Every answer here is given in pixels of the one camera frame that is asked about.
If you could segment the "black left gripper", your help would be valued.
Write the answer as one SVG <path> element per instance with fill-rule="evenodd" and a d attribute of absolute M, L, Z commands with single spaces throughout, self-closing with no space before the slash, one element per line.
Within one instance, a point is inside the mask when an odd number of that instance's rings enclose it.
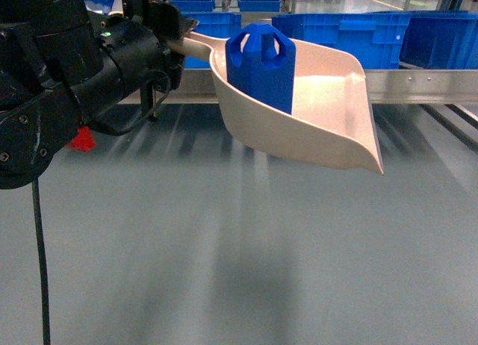
<path fill-rule="evenodd" d="M 179 87 L 185 56 L 170 49 L 199 24 L 181 13 L 172 0 L 122 0 L 123 15 L 139 22 L 158 40 L 162 70 L 140 88 L 140 121 L 155 121 L 169 92 Z"/>

